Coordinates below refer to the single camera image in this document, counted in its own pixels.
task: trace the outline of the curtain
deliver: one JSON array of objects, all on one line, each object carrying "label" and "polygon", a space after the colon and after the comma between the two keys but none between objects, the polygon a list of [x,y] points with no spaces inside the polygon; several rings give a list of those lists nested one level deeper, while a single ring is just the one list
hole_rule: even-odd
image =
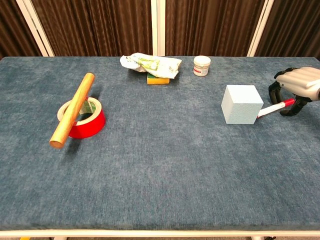
[{"label": "curtain", "polygon": [[7,56],[42,56],[15,0],[0,0],[0,59]]},{"label": "curtain", "polygon": [[320,0],[275,0],[255,55],[320,58]]},{"label": "curtain", "polygon": [[152,55],[149,0],[32,0],[56,56]]},{"label": "curtain", "polygon": [[166,0],[165,54],[246,56],[264,0]]}]

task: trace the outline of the wooden dowel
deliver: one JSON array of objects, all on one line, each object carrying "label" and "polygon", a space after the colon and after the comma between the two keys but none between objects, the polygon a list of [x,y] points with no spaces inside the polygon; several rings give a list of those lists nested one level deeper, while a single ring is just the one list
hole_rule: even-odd
[{"label": "wooden dowel", "polygon": [[59,122],[50,139],[50,145],[52,147],[60,149],[63,148],[63,146],[65,145],[71,128],[77,119],[78,113],[80,112],[80,109],[84,104],[84,101],[88,95],[88,92],[92,84],[94,83],[94,80],[95,75],[93,75],[90,72],[88,72],[84,76],[79,88],[75,92],[70,102],[70,105],[66,109],[62,117],[62,120]]}]

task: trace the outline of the tape roll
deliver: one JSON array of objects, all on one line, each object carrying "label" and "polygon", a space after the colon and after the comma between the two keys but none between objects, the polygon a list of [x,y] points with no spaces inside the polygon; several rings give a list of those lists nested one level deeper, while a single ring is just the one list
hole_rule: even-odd
[{"label": "tape roll", "polygon": [[[70,103],[71,100],[63,104],[58,110],[57,118],[59,121],[61,121]],[[79,114],[92,115],[84,120],[76,121],[73,124],[72,129],[69,133],[69,136],[72,138],[84,139],[91,137],[100,132],[100,130],[105,126],[106,118],[102,110],[102,105],[97,99],[93,97],[88,97],[84,101]]]}]

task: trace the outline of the marker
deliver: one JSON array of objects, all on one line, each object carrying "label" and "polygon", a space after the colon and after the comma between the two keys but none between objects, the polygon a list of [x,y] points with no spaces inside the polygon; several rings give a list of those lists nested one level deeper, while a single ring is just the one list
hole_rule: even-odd
[{"label": "marker", "polygon": [[266,107],[264,109],[261,109],[259,111],[259,113],[258,113],[257,119],[262,117],[262,116],[264,116],[264,115],[267,115],[267,114],[270,114],[270,113],[272,113],[274,111],[277,111],[279,109],[283,109],[285,107],[291,106],[292,104],[295,103],[295,101],[296,101],[295,99],[290,98],[290,99],[284,100],[282,102],[279,102],[277,104],[274,104],[272,106],[268,106],[268,107]]}]

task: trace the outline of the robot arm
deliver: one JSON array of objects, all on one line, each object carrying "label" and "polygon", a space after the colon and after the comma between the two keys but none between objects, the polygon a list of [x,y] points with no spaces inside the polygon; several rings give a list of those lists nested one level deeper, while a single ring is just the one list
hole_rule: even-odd
[{"label": "robot arm", "polygon": [[283,101],[281,88],[295,95],[295,103],[291,109],[280,112],[283,116],[294,116],[307,103],[320,100],[320,69],[291,67],[278,72],[274,78],[275,82],[269,86],[269,96],[273,104]]}]

